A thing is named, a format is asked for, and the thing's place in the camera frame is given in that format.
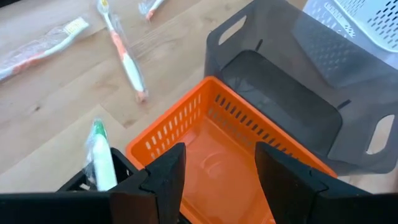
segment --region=wooden surface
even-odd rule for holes
[[[151,24],[140,17],[137,0],[111,2],[149,89],[144,106],[134,100],[92,1],[24,0],[1,8],[0,58],[78,16],[91,27],[66,51],[0,84],[0,192],[57,190],[83,167],[95,117],[104,120],[110,144],[124,152],[203,78],[208,33],[249,2],[167,0]],[[291,2],[302,7],[305,0]],[[345,180],[388,192],[394,190],[395,176]]]

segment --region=wrapped toothbrush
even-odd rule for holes
[[[85,174],[88,185],[99,191],[107,191],[118,184],[108,144],[105,126],[100,119],[95,119],[86,142],[87,157]]]
[[[144,84],[141,72],[137,66],[137,63],[132,59],[131,55],[125,48],[126,41],[122,41],[121,37],[124,37],[123,29],[118,23],[117,17],[112,15],[109,10],[109,3],[107,0],[96,0],[96,6],[98,12],[103,16],[106,27],[111,35],[113,44],[118,50],[120,60],[123,64],[124,70],[126,71],[127,77],[136,91],[136,100],[138,102],[146,101],[148,97],[148,91]]]
[[[67,24],[53,28],[39,39],[9,53],[5,60],[0,61],[0,81],[20,73],[50,55],[64,50],[88,26],[89,23],[79,17]]]
[[[141,0],[138,4],[139,12],[150,21],[155,11],[162,5],[165,0]]]

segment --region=white plastic basket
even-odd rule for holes
[[[309,0],[304,12],[398,68],[398,0]]]

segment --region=wooden table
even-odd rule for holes
[[[149,89],[144,106],[134,100],[92,1],[23,0],[0,9],[0,58],[78,16],[91,24],[66,51],[0,84],[0,192],[57,190],[83,167],[95,117],[104,120],[110,144],[124,152],[203,78],[208,33],[250,0],[167,0],[151,24],[139,15],[138,2],[114,0],[111,6]],[[302,7],[305,0],[290,2]],[[375,177],[375,187],[363,184]],[[395,178],[347,178],[355,180],[385,192]]]

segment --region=orange plastic basket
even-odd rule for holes
[[[181,212],[192,223],[274,223],[257,177],[254,146],[265,141],[336,174],[213,77],[205,78],[127,146],[138,168],[176,142],[187,146]]]

